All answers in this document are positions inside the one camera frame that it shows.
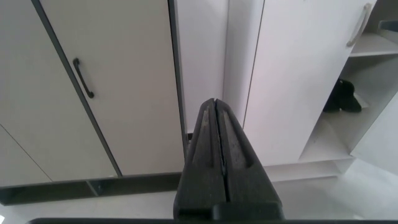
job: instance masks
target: cabinet door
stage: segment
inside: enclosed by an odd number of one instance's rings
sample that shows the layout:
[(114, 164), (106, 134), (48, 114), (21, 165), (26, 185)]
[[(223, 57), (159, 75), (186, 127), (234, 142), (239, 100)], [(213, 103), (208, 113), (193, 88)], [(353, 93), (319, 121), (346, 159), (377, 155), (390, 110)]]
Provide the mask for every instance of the cabinet door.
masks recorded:
[(70, 65), (79, 58), (94, 93), (87, 101), (122, 174), (181, 171), (167, 1), (41, 3)]
[(297, 162), (376, 0), (266, 0), (244, 122), (263, 165)]
[(50, 181), (49, 177), (0, 125), (0, 187)]
[(0, 32), (4, 128), (53, 181), (116, 175), (32, 3), (0, 1)]
[(352, 156), (398, 174), (398, 93), (361, 138)]

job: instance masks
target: black shoe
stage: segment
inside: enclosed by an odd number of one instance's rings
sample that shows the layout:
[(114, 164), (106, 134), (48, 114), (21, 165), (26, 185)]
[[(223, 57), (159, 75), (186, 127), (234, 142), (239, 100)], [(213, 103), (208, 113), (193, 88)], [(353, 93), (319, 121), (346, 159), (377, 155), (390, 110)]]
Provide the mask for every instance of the black shoe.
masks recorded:
[(361, 105), (354, 97), (355, 87), (354, 85), (346, 80), (338, 79), (338, 106), (346, 112), (359, 113), (362, 111)]

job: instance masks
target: white wall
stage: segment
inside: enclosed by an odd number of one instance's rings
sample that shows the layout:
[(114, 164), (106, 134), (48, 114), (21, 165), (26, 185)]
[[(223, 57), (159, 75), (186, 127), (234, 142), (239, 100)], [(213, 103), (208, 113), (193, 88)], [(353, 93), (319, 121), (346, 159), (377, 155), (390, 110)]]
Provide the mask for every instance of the white wall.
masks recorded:
[(228, 0), (177, 0), (187, 132), (200, 105), (223, 96)]
[(264, 0), (229, 0), (223, 100), (243, 126)]

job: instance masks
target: black plastic part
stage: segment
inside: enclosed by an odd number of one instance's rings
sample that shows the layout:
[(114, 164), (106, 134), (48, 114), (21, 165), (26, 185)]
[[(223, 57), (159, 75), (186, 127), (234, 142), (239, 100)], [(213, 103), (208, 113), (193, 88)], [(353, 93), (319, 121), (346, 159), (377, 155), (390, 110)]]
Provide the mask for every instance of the black plastic part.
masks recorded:
[[(127, 218), (38, 218), (27, 224), (227, 224), (231, 221), (185, 221), (161, 219), (127, 219)], [(234, 224), (397, 224), (395, 220), (262, 220), (233, 222)]]
[(275, 202), (280, 199), (231, 108), (216, 101), (226, 188), (231, 202)]
[(247, 221), (247, 220), (283, 220), (281, 208), (274, 202), (263, 203), (222, 203), (212, 210), (212, 220)]
[(187, 155), (174, 219), (284, 218), (275, 189), (226, 103), (202, 104)]
[(225, 202), (214, 99), (200, 107), (195, 131), (174, 200), (174, 219), (210, 219)]

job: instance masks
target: gray cabinet edge trim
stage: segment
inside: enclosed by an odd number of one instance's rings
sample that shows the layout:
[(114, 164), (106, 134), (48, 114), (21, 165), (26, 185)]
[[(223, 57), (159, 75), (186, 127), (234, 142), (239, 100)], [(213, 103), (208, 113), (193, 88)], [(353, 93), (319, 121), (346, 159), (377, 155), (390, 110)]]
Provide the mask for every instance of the gray cabinet edge trim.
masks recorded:
[(60, 60), (61, 60), (61, 62), (63, 64), (65, 70), (68, 73), (68, 76), (70, 78), (70, 81), (73, 84), (73, 87), (75, 87), (76, 93), (79, 96), (79, 99), (80, 99), (81, 103), (83, 104), (83, 107), (86, 110), (87, 115), (88, 115), (91, 123), (93, 124), (93, 127), (94, 127), (94, 129), (95, 129), (95, 131), (96, 131), (96, 133), (97, 133), (97, 135), (99, 137), (99, 140), (101, 141), (102, 145), (104, 146), (105, 152), (107, 153), (107, 155), (109, 157), (109, 160), (112, 163), (113, 168), (115, 169), (118, 177), (121, 177), (122, 173), (121, 173), (121, 171), (120, 171), (120, 169), (119, 169), (119, 167), (118, 167), (118, 165), (117, 165), (117, 163), (116, 163), (116, 161), (115, 161), (115, 159), (114, 159), (114, 157), (112, 155), (111, 150), (109, 149), (108, 143), (106, 142), (106, 140), (105, 140), (105, 138), (104, 138), (104, 136), (103, 136), (103, 134), (101, 132), (101, 129), (98, 126), (97, 121), (95, 120), (94, 114), (91, 111), (91, 108), (90, 108), (90, 106), (87, 103), (87, 100), (86, 100), (86, 98), (85, 98), (85, 96), (84, 96), (84, 94), (83, 94), (83, 92), (82, 92), (82, 90), (80, 88), (80, 85), (79, 85), (79, 83), (78, 83), (78, 81), (76, 79), (76, 76), (73, 73), (73, 70), (72, 70), (72, 68), (71, 68), (71, 66), (69, 64), (67, 56), (63, 52), (61, 44), (58, 41), (58, 38), (55, 35), (54, 30), (52, 29), (51, 23), (50, 23), (47, 15), (44, 12), (44, 9), (42, 7), (42, 4), (40, 3), (40, 0), (31, 0), (31, 1), (32, 1), (33, 6), (36, 9), (37, 14), (40, 17), (40, 20), (43, 23), (43, 26), (44, 26), (45, 30), (47, 31), (47, 34), (49, 35), (49, 37), (51, 39), (51, 42), (52, 42), (55, 50), (58, 53), (58, 56), (60, 57)]
[(177, 18), (177, 2), (176, 0), (168, 0), (169, 6), (169, 19), (170, 29), (172, 35), (173, 45), (173, 56), (174, 56), (174, 69), (175, 69), (175, 81), (177, 84), (177, 98), (178, 98), (178, 110), (180, 112), (180, 124), (181, 124), (181, 137), (183, 144), (184, 157), (188, 150), (188, 139), (187, 139), (187, 127), (185, 122), (185, 105), (183, 95), (183, 82), (182, 82), (182, 69), (180, 61), (180, 42), (178, 39), (178, 18)]

